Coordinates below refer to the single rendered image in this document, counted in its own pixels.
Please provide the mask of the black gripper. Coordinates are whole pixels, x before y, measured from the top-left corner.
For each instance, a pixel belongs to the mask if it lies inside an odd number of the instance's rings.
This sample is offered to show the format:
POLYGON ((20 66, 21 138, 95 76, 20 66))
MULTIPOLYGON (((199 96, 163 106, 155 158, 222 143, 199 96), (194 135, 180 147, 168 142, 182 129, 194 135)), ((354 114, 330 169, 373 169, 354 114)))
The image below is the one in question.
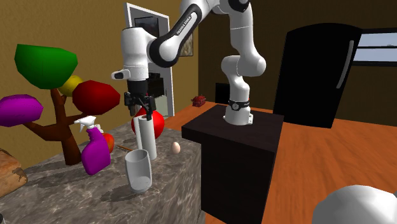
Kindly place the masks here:
POLYGON ((155 99, 152 96, 147 96, 148 81, 132 81, 127 80, 127 92, 124 93, 124 105, 128 107, 130 115, 135 115, 138 111, 136 108, 137 97, 140 97, 139 102, 146 111, 146 119, 152 119, 153 111, 156 110, 155 99))

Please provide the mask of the large red apple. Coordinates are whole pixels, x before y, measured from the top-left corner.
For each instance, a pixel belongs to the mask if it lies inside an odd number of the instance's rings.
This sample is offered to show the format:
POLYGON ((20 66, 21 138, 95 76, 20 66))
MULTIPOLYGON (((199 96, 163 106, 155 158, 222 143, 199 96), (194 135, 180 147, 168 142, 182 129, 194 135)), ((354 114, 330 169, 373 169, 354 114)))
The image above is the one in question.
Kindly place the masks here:
MULTIPOLYGON (((135 117, 140 116, 140 115, 145 115, 146 111, 144 108, 141 108, 137 114, 135 115, 135 117)), ((157 111, 154 110, 153 114, 152 114, 152 119, 153 119, 153 124, 154 124, 154 133, 155 133, 155 139, 157 139, 163 132, 164 130, 164 118, 163 116, 157 111)), ((135 133, 135 127, 134 127, 134 120, 131 120, 131 127, 133 132, 135 133)))

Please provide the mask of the white framed picture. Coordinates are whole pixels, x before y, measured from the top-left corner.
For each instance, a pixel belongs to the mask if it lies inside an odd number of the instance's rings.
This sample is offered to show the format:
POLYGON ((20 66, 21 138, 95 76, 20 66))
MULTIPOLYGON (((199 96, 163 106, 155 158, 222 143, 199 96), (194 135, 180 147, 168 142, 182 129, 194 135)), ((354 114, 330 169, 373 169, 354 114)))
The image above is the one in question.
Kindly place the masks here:
MULTIPOLYGON (((135 18, 155 17, 158 19, 159 35, 169 32, 169 17, 167 15, 136 6, 130 3, 124 3, 125 23, 127 27, 135 26, 135 18)), ((164 96, 155 99, 157 111, 166 117, 174 116, 174 93, 172 83, 172 68, 162 68, 153 63, 148 64, 149 72, 159 73, 164 81, 164 96)))

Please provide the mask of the white paper towel roll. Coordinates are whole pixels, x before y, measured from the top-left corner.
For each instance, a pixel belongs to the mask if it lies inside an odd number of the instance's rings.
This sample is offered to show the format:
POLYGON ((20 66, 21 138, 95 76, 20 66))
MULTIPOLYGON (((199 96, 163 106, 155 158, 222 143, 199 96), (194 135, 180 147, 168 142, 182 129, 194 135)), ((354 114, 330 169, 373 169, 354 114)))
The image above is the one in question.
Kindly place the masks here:
POLYGON ((137 117, 142 149, 148 152, 150 160, 157 157, 157 147, 155 142, 155 131, 153 119, 148 120, 146 115, 137 117))

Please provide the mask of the small red apple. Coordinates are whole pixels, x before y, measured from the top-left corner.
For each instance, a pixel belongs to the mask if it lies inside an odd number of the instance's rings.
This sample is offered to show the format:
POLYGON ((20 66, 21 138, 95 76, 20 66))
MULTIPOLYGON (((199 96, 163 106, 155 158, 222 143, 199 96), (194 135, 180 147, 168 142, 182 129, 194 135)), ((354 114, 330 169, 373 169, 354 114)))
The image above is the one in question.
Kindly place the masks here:
POLYGON ((115 145, 114 137, 111 134, 108 134, 108 133, 103 133, 102 135, 103 135, 104 139, 107 142, 107 146, 108 146, 109 152, 112 153, 113 149, 114 149, 114 145, 115 145))

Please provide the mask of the small red object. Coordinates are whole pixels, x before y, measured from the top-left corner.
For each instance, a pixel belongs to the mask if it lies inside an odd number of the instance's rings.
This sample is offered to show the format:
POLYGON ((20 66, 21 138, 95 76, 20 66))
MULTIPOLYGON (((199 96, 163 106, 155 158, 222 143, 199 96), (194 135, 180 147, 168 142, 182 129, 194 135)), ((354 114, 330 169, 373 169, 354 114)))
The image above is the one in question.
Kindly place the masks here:
POLYGON ((203 96, 203 95, 198 95, 198 96, 195 96, 192 100, 191 100, 191 102, 192 102, 192 106, 193 107, 201 107, 201 106, 203 106, 204 104, 205 104, 205 102, 206 102, 206 97, 205 96, 203 96))

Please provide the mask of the purple spray bottle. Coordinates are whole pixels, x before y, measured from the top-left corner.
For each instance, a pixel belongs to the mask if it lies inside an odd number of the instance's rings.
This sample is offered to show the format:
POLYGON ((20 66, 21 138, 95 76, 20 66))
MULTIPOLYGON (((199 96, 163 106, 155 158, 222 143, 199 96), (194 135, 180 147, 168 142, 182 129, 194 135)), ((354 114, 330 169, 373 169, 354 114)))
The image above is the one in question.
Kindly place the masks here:
POLYGON ((89 143, 81 152, 81 162, 88 175, 93 176, 111 163, 107 141, 99 124, 95 124, 95 116, 86 116, 74 121, 80 125, 80 132, 86 127, 89 143))

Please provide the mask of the white cup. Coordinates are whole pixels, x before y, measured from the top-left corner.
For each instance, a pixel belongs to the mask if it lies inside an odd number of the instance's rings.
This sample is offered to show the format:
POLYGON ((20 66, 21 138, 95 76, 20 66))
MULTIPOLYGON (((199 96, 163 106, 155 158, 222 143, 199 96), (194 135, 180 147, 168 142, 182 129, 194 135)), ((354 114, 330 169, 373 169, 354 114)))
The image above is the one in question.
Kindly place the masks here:
POLYGON ((125 156, 127 178, 133 193, 144 193, 152 186, 151 162, 146 150, 133 150, 125 156))

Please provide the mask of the black box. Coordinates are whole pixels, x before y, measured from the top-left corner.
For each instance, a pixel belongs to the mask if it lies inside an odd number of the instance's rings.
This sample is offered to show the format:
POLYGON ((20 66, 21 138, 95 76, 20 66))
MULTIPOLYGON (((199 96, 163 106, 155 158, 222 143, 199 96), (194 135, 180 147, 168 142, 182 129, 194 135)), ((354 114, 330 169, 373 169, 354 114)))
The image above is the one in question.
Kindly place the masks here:
POLYGON ((215 83, 215 103, 228 104, 230 99, 230 85, 228 83, 215 83))

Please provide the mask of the colourful tree figure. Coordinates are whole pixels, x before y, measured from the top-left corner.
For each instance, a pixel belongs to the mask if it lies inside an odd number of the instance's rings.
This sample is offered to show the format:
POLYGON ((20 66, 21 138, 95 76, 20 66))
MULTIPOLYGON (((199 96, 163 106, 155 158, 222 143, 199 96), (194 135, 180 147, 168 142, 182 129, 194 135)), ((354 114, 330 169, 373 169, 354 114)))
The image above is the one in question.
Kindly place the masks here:
POLYGON ((42 104, 33 96, 17 94, 0 99, 0 126, 24 125, 45 141, 59 141, 66 165, 80 163, 80 149, 70 126, 80 118, 113 109, 120 103, 120 94, 111 85, 93 80, 79 83, 72 94, 61 94, 59 88, 78 65, 76 54, 61 48, 18 44, 14 60, 17 71, 30 84, 50 91, 56 122, 37 124, 42 104))

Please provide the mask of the black robot stand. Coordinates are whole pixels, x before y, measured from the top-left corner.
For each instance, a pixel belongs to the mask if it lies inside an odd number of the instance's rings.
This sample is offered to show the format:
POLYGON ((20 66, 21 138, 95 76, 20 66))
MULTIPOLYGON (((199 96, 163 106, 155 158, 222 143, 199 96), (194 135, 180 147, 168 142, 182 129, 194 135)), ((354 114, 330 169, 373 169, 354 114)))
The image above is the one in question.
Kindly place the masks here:
POLYGON ((232 125, 216 105, 182 126, 201 145, 201 208, 226 224, 261 224, 284 117, 252 112, 251 125, 232 125))

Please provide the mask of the brown bread loaf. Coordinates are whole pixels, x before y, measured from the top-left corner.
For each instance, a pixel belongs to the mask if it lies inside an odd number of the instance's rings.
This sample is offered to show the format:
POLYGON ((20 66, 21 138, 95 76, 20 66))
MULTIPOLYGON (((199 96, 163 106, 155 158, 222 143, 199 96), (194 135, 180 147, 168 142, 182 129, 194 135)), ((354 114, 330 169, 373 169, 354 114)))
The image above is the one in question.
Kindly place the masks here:
POLYGON ((0 198, 28 182, 21 163, 6 150, 0 149, 0 198))

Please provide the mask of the black fridge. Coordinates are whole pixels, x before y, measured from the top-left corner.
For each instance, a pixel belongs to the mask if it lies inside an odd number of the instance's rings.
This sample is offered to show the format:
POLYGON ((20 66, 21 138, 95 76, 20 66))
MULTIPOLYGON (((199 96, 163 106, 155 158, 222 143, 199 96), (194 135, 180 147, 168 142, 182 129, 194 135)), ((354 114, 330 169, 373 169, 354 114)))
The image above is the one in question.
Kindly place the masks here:
POLYGON ((289 31, 273 112, 288 123, 331 128, 362 32, 338 23, 289 31))

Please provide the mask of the white rounded object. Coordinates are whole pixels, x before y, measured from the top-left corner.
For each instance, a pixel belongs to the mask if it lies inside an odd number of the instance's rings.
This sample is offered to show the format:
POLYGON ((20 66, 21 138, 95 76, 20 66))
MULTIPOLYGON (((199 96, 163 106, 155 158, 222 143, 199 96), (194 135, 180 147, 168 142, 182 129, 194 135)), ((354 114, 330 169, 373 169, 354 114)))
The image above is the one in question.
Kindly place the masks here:
POLYGON ((311 224, 397 224, 397 192, 345 186, 317 204, 311 224))

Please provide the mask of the window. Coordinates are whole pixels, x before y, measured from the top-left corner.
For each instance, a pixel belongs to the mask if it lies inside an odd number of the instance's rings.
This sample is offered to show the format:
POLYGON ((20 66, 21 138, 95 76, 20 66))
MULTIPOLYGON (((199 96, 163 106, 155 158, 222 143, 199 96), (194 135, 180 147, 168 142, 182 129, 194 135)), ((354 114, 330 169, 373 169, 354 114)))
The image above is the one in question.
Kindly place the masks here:
POLYGON ((397 27, 363 29, 353 65, 397 67, 397 27))

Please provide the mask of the dark wall picture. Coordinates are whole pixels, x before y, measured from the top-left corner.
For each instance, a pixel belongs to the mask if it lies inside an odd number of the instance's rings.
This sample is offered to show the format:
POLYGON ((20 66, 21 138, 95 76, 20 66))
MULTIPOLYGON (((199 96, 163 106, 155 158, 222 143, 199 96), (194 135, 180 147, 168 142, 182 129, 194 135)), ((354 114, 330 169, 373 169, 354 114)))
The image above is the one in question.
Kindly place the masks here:
POLYGON ((193 35, 191 34, 189 38, 184 43, 180 51, 181 57, 191 57, 193 56, 193 35))

